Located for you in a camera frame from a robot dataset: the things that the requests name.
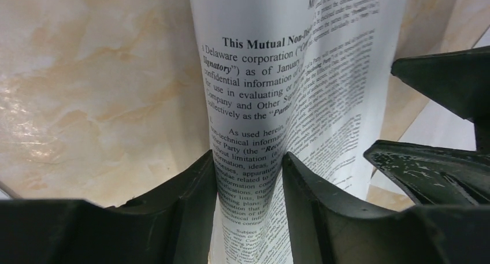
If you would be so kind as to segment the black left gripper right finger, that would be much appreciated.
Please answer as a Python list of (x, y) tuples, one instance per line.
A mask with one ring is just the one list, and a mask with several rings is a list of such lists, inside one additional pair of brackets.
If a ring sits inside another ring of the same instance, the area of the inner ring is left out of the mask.
[(488, 206), (376, 206), (283, 157), (295, 263), (488, 263)]

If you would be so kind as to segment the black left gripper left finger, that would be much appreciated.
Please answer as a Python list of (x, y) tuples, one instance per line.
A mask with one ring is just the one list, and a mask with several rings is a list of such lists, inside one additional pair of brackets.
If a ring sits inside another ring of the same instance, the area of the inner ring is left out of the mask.
[(1, 201), (2, 263), (207, 263), (217, 183), (211, 152), (119, 207)]

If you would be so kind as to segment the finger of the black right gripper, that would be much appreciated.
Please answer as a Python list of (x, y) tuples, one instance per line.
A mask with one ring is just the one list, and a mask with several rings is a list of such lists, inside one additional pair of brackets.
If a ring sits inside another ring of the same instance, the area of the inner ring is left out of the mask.
[(471, 121), (477, 151), (489, 151), (489, 46), (400, 58), (391, 75)]
[(363, 154), (416, 204), (489, 205), (489, 155), (377, 140)]

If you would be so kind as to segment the white printed paper stack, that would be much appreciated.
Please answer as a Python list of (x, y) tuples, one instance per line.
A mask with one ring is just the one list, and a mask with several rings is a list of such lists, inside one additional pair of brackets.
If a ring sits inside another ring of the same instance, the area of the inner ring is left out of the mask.
[[(489, 46), (489, 28), (473, 48)], [(430, 100), (417, 118), (408, 127), (399, 142), (426, 146), (476, 150), (474, 125)], [(371, 179), (368, 198), (377, 194), (406, 194), (381, 172), (376, 171)]]

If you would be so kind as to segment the white printed paper sheet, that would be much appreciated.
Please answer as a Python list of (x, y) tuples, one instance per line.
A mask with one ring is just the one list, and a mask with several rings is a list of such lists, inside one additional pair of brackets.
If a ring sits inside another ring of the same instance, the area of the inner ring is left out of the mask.
[(190, 0), (219, 205), (212, 263), (292, 263), (281, 160), (365, 199), (406, 0)]

